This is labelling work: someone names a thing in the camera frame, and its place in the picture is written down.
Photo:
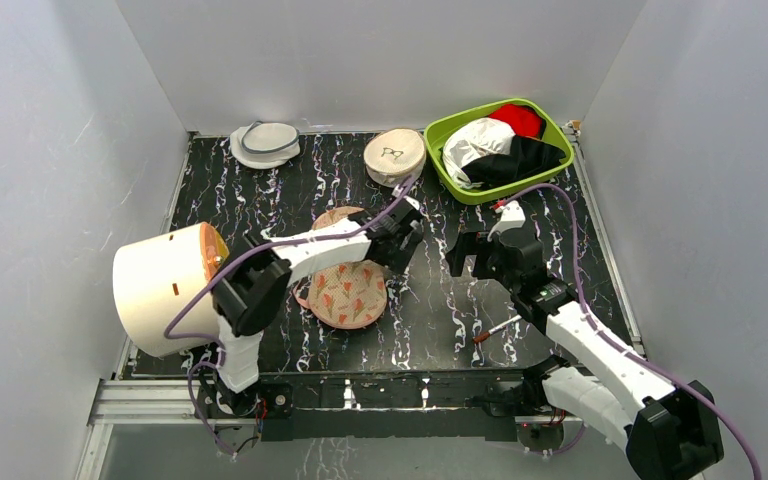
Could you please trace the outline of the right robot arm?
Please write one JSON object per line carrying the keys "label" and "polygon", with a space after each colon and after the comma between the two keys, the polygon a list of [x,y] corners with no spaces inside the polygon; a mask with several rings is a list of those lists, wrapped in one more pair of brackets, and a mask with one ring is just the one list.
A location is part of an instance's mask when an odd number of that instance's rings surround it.
{"label": "right robot arm", "polygon": [[580,417],[624,451],[641,479],[691,479],[724,457],[710,391],[688,390],[638,363],[632,348],[579,301],[575,288],[551,274],[542,244],[529,227],[459,234],[445,259],[452,275],[467,257],[476,279],[494,280],[509,293],[521,318],[561,344],[586,369],[558,356],[527,369],[525,405],[537,414],[555,407]]}

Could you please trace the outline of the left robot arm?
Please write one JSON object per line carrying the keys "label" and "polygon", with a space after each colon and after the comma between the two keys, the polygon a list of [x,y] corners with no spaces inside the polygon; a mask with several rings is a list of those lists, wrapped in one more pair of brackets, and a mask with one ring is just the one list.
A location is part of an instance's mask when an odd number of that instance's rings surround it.
{"label": "left robot arm", "polygon": [[257,407],[262,332],[291,285],[346,263],[373,262],[402,273],[422,237],[419,204],[405,197],[375,216],[361,210],[319,230],[266,243],[245,239],[209,284],[218,315],[217,383],[223,407],[235,416]]}

